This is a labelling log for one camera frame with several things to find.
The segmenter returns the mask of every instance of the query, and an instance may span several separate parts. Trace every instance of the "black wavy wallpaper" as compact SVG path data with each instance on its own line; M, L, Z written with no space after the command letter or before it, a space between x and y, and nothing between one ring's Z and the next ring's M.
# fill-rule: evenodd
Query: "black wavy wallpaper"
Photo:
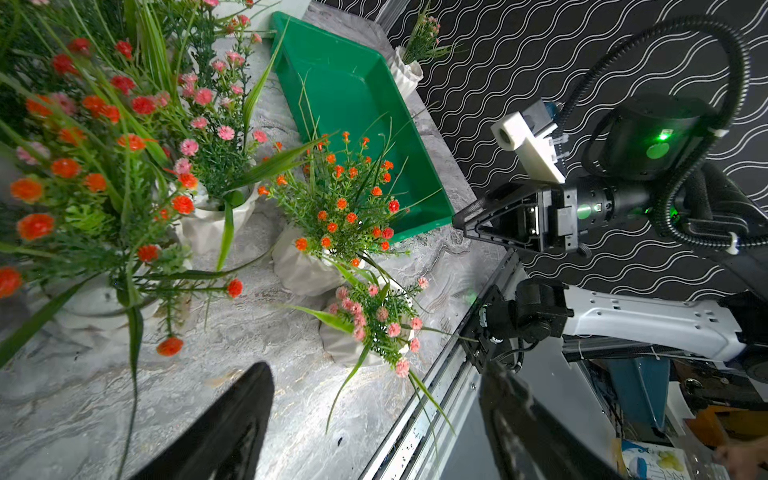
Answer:
M755 200L768 205L768 0L437 0L448 58L424 67L418 92L477 195L525 178L512 152L497 148L490 126L531 99L564 101L611 46L665 18L710 13L738 27L752 55L750 91L730 133L710 159ZM418 2L389 32L410 33ZM605 74L574 111L560 167L569 179L597 122L629 95L663 92L718 104L726 88L725 54L711 37L669 35L631 52ZM690 249L661 239L644 222L590 232L594 255L540 255L532 276L610 293L694 300L744 290L743 284Z

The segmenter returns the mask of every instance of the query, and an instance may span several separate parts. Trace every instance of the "gray marble surface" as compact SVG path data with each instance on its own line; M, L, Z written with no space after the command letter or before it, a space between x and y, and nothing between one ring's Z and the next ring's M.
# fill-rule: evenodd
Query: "gray marble surface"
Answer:
M313 3L304 17L321 28L388 54L381 28L362 18ZM254 71L269 59L267 47L252 60ZM406 102L424 110L417 94ZM415 119L454 208L475 199L432 119ZM280 83L272 75L257 106L255 125L286 146L299 135ZM260 201L240 231L228 266L248 261L270 248L284 221ZM470 243L443 227L397 245L409 257L390 257L384 267L401 282L426 276L430 287L419 302L429 311L425 325L452 331L502 258L499 247ZM210 268L215 254L195 260ZM139 360L140 398L127 472L136 472L179 436L239 374L254 362L270 364L276 383L269 430L257 478L357 478L412 392L388 366L361 369L336 406L330 432L326 415L348 369L322 349L318 322L276 307L298 303L321 308L329 294L294 296L285 291L268 262L240 274L245 293L214 301L207 323L200 302L192 303L181 334L184 349L169 359L154 347L161 333L145 332ZM23 319L23 308L0 303L0 337ZM447 337L424 332L412 365L423 375ZM113 478L117 471L131 408L131 384L124 345L106 343L85 349L39 333L0 371L0 474L13 480Z

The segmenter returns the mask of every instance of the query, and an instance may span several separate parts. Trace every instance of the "blue object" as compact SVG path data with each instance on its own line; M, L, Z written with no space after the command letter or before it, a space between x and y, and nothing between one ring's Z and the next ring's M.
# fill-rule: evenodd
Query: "blue object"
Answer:
M627 419L662 430L670 382L669 359L646 357L606 363Z

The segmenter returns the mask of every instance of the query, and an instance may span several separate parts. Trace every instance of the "green plastic tray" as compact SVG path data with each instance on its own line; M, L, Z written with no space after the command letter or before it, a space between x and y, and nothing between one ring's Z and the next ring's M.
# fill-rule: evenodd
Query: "green plastic tray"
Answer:
M389 135L389 119L392 119L392 134L402 127L395 138L395 147L386 156L394 163L394 172L399 172L408 158L393 191L399 194L397 198L401 207L407 207L441 189L435 167L384 57L371 48L282 12L274 13L271 21L278 38L289 20L290 26L274 69L303 141L309 141L312 127L306 99L302 98L301 79L305 78L306 98L309 99L312 116L318 121L320 134L348 131L350 139L358 139L375 119L383 115L366 133L370 138L369 155L376 158L384 149L386 137L381 134ZM302 110L307 119L306 125ZM392 224L395 230L392 241L398 242L448 225L453 213L448 196L441 190Z

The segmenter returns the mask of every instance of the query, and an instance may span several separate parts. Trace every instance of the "white vase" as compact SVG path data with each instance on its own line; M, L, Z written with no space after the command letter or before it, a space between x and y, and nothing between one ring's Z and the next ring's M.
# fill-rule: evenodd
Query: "white vase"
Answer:
M391 280L389 282L385 282L381 277L378 278L379 280L379 286L384 286L386 283L389 283L390 289L394 292L400 292L402 289L397 286L396 283L392 282ZM412 304L411 299L407 299L409 304ZM336 303L336 298L332 298L328 301L328 306L330 306L331 303ZM407 322L409 319L401 318L400 323ZM341 330L337 330L331 326L327 326L325 323L320 322L320 339L323 341L323 349L333 357L333 361L344 366L355 366L357 365L357 360L360 358L360 354L362 353L363 344L362 342L358 342L355 340L355 337L352 335L349 335L346 332L342 332ZM416 336L416 332L412 329L407 330L403 329L400 333L400 336L403 339L407 339L408 341L413 340L413 337ZM403 345L402 348L399 350L401 354L405 355L409 350L409 346ZM375 353L371 352L363 361L361 366L376 366L376 365L382 365L384 363L384 360L376 355Z
M344 277L331 262L296 248L296 240L304 232L295 226L287 226L277 237L272 250L275 275L283 286L296 295L315 296L344 283Z
M258 184L255 184L245 202L232 209L235 235L250 218L258 199ZM181 217L176 231L181 243L192 247L196 255L218 250L221 248L221 237L224 234L224 212L196 206L194 212Z
M402 56L405 53L406 50L403 47L395 48L395 54L391 55L386 62L403 99L408 98L424 78L422 66L417 61L412 61L407 65L403 63Z

